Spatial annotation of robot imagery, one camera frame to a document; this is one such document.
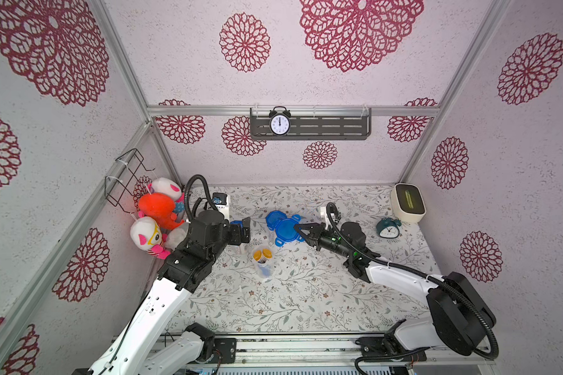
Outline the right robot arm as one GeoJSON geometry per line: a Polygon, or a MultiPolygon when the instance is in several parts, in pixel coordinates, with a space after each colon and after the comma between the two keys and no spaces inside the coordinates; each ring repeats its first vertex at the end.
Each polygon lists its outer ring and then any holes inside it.
{"type": "Polygon", "coordinates": [[[362,359],[414,359],[436,347],[446,347],[461,356],[476,354],[489,360],[499,356],[493,332],[496,318],[464,275],[431,275],[383,259],[366,246],[366,236],[358,223],[346,222],[341,227],[302,223],[294,229],[316,250],[342,256],[344,267],[354,278],[392,288],[428,306],[424,317],[395,323],[375,347],[363,343],[362,359]]]}

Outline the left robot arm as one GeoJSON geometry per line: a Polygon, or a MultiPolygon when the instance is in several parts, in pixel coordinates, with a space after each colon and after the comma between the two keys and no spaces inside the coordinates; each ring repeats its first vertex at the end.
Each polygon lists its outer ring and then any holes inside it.
{"type": "Polygon", "coordinates": [[[119,337],[78,373],[173,374],[190,362],[208,361],[214,351],[214,332],[198,323],[155,355],[150,352],[172,317],[211,274],[225,248],[249,242],[250,218],[230,222],[216,210],[200,212],[119,337]]]}

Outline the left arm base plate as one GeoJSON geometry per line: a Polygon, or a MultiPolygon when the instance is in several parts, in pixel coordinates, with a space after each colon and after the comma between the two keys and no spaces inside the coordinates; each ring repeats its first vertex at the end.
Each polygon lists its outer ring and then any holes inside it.
{"type": "Polygon", "coordinates": [[[233,364],[236,362],[237,344],[236,338],[216,337],[204,345],[198,359],[190,364],[233,364]]]}

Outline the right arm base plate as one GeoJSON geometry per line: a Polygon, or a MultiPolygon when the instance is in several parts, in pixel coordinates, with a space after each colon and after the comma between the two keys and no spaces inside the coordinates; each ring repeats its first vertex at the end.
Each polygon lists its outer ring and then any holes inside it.
{"type": "Polygon", "coordinates": [[[363,336],[356,340],[361,349],[361,359],[367,361],[399,361],[411,362],[418,359],[429,347],[416,349],[404,348],[398,340],[386,336],[363,336]]]}

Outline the clear plastic container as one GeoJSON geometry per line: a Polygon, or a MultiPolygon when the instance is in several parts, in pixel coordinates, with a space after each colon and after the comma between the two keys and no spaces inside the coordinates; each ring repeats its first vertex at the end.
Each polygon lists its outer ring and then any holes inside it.
{"type": "Polygon", "coordinates": [[[273,252],[273,250],[272,250],[272,247],[270,247],[269,245],[266,245],[266,246],[261,246],[261,247],[255,248],[255,249],[252,251],[252,253],[251,253],[251,261],[252,261],[252,264],[253,264],[254,267],[255,267],[256,274],[257,274],[261,279],[263,279],[263,280],[270,280],[270,279],[273,278],[273,276],[274,276],[274,252],[273,252]],[[272,251],[272,253],[273,253],[273,258],[272,258],[272,259],[265,259],[264,256],[263,256],[263,254],[262,254],[261,260],[260,260],[259,262],[255,261],[254,258],[253,258],[253,253],[255,253],[255,251],[261,251],[261,252],[262,252],[265,248],[268,248],[268,249],[270,249],[270,250],[272,251]],[[272,268],[272,275],[271,275],[271,277],[269,277],[269,278],[267,278],[267,279],[262,278],[262,275],[261,275],[261,273],[259,272],[259,270],[258,270],[258,268],[257,268],[257,266],[256,266],[258,263],[267,263],[267,264],[269,264],[269,265],[271,266],[271,268],[272,268]]]}

